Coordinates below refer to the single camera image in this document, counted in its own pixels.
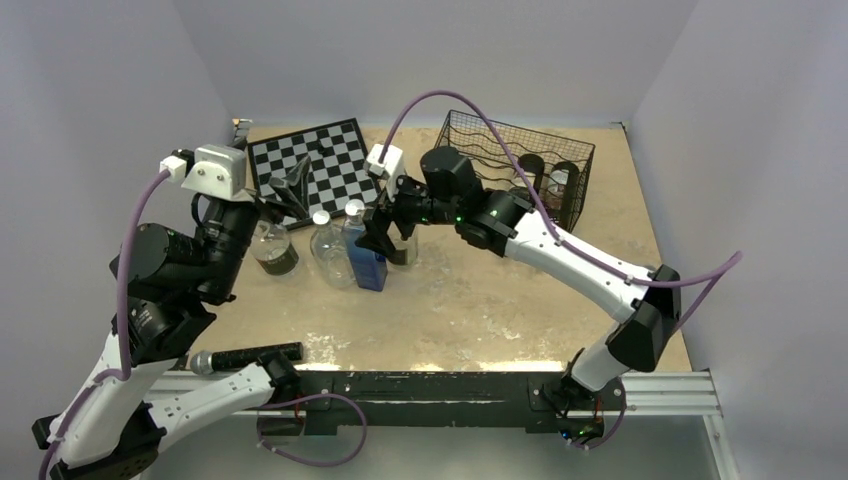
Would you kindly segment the clear glass bottle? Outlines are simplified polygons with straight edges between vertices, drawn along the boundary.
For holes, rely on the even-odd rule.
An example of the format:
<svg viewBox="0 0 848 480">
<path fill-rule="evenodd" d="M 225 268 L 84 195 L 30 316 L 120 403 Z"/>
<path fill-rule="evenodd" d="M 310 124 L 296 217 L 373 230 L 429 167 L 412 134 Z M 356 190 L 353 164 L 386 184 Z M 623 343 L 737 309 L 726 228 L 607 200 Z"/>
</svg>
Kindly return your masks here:
<svg viewBox="0 0 848 480">
<path fill-rule="evenodd" d="M 392 223 L 388 230 L 389 238 L 395 247 L 395 252 L 388 259 L 396 269 L 410 270 L 418 259 L 418 230 L 405 238 L 397 225 Z"/>
</svg>

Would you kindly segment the dark green wine bottle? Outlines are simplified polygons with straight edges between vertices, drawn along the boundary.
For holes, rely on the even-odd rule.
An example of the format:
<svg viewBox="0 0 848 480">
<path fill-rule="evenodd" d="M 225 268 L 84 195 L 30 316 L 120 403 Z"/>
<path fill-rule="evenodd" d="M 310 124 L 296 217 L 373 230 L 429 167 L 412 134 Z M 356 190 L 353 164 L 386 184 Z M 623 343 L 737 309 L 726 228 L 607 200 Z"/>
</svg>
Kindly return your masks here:
<svg viewBox="0 0 848 480">
<path fill-rule="evenodd" d="M 524 176 L 531 183 L 532 190 L 536 193 L 541 201 L 544 200 L 543 187 L 545 182 L 546 164 L 543 158 L 533 153 L 526 153 L 518 158 L 518 165 L 524 171 Z M 533 203 L 531 190 L 522 180 L 518 173 L 514 173 L 510 178 L 510 188 L 508 192 Z"/>
</svg>

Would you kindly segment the black wire wine rack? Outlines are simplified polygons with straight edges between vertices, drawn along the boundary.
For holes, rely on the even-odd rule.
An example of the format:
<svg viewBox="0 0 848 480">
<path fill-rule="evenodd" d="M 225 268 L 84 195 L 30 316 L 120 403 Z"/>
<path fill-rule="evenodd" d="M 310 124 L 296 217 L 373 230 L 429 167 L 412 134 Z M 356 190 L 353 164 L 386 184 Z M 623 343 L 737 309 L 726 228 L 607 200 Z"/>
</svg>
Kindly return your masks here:
<svg viewBox="0 0 848 480">
<path fill-rule="evenodd" d="M 557 226 L 572 232 L 584 208 L 595 145 L 498 121 L 494 121 L 492 125 L 517 161 L 526 153 L 543 158 L 546 170 L 542 203 Z M 453 147 L 469 158 L 484 186 L 500 190 L 510 188 L 510 178 L 516 171 L 495 135 L 480 117 L 458 110 L 449 111 L 435 145 Z M 576 164 L 580 174 L 579 179 L 570 185 L 568 198 L 563 202 L 561 209 L 555 211 L 549 209 L 546 204 L 545 186 L 551 168 L 561 161 Z"/>
</svg>

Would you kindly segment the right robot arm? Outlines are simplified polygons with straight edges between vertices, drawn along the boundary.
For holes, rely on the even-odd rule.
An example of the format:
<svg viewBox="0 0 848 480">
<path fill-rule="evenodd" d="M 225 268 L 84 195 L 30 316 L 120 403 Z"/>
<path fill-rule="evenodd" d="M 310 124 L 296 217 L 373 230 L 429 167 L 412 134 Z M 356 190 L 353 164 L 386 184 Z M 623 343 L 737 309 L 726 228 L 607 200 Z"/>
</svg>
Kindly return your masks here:
<svg viewBox="0 0 848 480">
<path fill-rule="evenodd" d="M 388 260 L 400 260 L 389 229 L 408 239 L 418 225 L 451 225 L 470 246 L 537 268 L 582 294 L 615 321 L 606 336 L 578 353 L 561 381 L 564 399 L 584 407 L 614 378 L 656 369 L 680 316 L 680 294 L 650 286 L 678 273 L 623 262 L 548 227 L 544 212 L 509 191 L 486 188 L 471 161 L 453 147 L 437 147 L 420 161 L 425 180 L 407 175 L 403 153 L 377 144 L 366 171 L 385 185 L 364 215 L 355 241 Z"/>
</svg>

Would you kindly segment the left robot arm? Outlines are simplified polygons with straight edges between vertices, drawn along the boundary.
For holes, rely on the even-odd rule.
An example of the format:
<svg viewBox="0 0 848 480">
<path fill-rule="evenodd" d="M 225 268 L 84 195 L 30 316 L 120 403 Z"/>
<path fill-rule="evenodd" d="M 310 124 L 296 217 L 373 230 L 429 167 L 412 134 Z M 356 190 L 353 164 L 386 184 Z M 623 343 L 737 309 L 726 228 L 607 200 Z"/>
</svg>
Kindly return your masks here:
<svg viewBox="0 0 848 480">
<path fill-rule="evenodd" d="M 285 353 L 261 353 L 229 377 L 157 401 L 153 384 L 231 302 L 259 219 L 272 206 L 254 193 L 196 194 L 209 206 L 193 236 L 133 214 L 112 261 L 117 311 L 98 361 L 60 414 L 32 430 L 42 479 L 129 479 L 193 432 L 237 411 L 297 399 L 300 377 Z"/>
</svg>

